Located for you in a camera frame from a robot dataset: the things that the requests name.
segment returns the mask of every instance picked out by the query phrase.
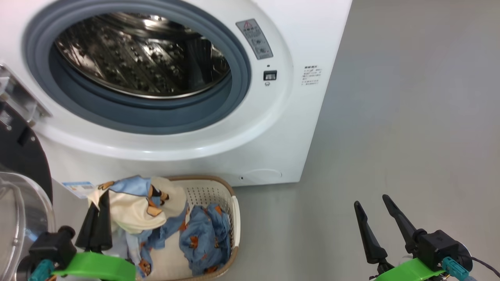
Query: white washing machine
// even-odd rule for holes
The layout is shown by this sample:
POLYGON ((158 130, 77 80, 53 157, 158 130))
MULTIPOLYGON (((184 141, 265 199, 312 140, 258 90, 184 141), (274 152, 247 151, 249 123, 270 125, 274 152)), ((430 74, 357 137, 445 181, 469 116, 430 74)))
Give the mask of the white washing machine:
POLYGON ((0 9, 0 93, 33 125, 59 182, 297 182, 350 6, 10 1, 0 9))

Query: clothes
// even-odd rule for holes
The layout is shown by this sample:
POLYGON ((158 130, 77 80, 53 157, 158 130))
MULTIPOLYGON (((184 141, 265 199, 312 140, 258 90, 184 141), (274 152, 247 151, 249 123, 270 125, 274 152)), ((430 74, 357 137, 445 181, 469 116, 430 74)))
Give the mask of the clothes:
POLYGON ((99 185, 89 194, 89 201, 98 205, 106 191, 113 247, 104 254, 130 258, 145 278, 153 270, 150 251, 165 247, 169 236, 185 228, 186 193, 163 177, 134 176, 99 185))
POLYGON ((193 276, 215 272, 230 257, 229 216, 218 204, 206 209, 193 207, 189 222, 181 232, 179 247, 189 261, 193 276))

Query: gray floor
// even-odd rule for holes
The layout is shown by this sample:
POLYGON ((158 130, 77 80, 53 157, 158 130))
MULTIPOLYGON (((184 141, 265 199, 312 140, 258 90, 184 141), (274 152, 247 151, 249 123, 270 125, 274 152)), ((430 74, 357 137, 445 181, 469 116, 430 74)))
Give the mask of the gray floor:
MULTIPOLYGON (((500 268, 499 11, 354 0, 302 180, 236 189, 241 248, 220 280, 368 280, 355 200, 388 260, 406 254, 382 194, 500 268)), ((58 222, 81 222, 86 203, 67 192, 55 194, 58 222)))

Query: gray rubber seal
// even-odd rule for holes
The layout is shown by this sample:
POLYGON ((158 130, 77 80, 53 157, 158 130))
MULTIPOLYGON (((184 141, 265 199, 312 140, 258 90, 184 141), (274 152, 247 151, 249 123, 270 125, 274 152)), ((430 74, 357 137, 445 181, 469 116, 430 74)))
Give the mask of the gray rubber seal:
POLYGON ((179 0, 60 0, 32 20, 23 42, 29 70, 52 99, 87 121, 129 133, 168 135, 204 128, 230 114, 250 86, 250 62, 239 40, 213 16, 179 0), (158 15, 190 27, 217 46, 231 73, 201 94, 173 100, 126 96, 98 86, 72 69, 53 42, 69 26, 113 12, 158 15))

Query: black cable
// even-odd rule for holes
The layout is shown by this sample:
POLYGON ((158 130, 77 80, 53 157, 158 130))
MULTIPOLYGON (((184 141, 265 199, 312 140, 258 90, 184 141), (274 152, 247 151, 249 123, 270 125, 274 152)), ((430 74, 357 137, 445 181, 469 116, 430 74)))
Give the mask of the black cable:
POLYGON ((478 262, 478 263, 480 263, 480 264, 482 264, 482 265, 483 265, 483 266, 485 266, 487 269, 489 269, 489 270, 491 270, 492 272, 494 272, 494 273, 496 274, 496 276, 500 277, 500 272, 498 272, 498 270, 494 269, 494 268, 493 268, 493 266, 491 266, 491 265, 487 264, 486 262, 484 262, 484 261, 482 261, 482 260, 480 260, 480 259, 477 259, 477 258, 475 258, 475 257, 473 257, 473 256, 471 256, 471 257, 470 257, 470 259, 471 259, 471 260, 473 260, 473 261, 476 261, 476 262, 478 262))

